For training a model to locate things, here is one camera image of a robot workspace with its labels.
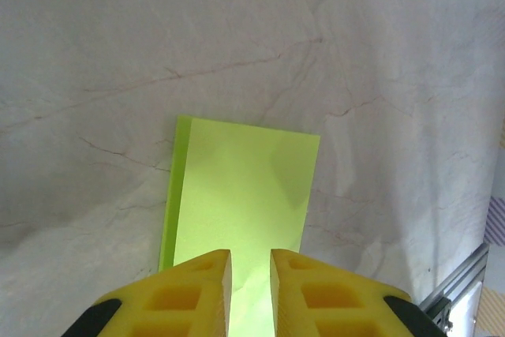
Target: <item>green paper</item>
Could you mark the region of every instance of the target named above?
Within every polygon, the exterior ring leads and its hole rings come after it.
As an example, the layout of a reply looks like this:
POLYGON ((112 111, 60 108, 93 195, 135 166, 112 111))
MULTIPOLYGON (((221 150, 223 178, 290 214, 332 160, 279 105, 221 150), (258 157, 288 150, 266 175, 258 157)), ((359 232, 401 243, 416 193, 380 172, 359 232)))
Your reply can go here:
MULTIPOLYGON (((180 118, 176 139, 174 165, 185 170, 170 180, 175 200, 169 199, 165 227, 166 234, 177 228, 173 263, 231 249, 228 336, 273 336, 270 250, 300 248, 320 138, 180 118), (179 134, 180 126, 186 132, 179 134), (178 225, 170 227, 177 214, 178 225)), ((168 239, 165 236, 163 247, 170 253, 168 239)), ((169 257, 162 261, 160 268, 171 266, 169 257)))

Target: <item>yellow gripper pad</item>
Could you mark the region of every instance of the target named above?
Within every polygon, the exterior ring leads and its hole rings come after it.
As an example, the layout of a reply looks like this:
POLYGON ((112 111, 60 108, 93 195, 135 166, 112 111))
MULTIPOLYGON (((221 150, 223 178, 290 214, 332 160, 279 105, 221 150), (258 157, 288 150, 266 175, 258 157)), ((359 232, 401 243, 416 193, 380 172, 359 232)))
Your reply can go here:
POLYGON ((102 296, 62 337, 223 337, 230 250, 215 250, 102 296))
POLYGON ((405 292, 284 249, 271 251, 277 337, 444 337, 405 292))

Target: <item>lime green sticky note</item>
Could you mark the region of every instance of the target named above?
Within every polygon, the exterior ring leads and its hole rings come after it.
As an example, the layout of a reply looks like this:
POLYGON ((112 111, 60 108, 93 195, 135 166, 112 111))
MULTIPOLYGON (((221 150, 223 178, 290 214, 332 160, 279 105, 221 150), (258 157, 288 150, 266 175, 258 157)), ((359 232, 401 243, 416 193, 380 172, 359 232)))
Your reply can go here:
MULTIPOLYGON (((163 248, 174 252, 173 264, 231 249, 229 337, 274 335, 270 250, 299 250, 319 140, 250 125, 178 120, 169 193, 174 199, 165 225, 177 234, 173 248, 167 248, 167 236, 163 248)), ((172 263, 163 262, 160 268, 172 263)))

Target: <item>sticky note pad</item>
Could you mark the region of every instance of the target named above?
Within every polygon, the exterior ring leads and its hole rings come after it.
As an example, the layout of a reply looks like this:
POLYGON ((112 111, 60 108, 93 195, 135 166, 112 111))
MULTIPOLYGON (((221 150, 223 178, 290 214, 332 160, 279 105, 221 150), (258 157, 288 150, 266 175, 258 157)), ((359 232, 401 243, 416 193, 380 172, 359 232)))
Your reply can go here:
POLYGON ((299 250, 319 141, 178 119, 160 269, 230 249, 229 337, 274 335, 270 250, 299 250))

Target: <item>white marble countertop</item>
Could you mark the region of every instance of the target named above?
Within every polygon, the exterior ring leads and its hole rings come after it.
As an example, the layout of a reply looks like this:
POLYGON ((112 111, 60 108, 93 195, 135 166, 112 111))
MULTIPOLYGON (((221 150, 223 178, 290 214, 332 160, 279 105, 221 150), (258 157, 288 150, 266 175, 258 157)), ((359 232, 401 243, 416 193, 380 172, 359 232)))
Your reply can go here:
POLYGON ((303 253, 420 301, 481 243, 503 0, 0 1, 0 335, 156 270, 180 113, 322 136, 303 253))

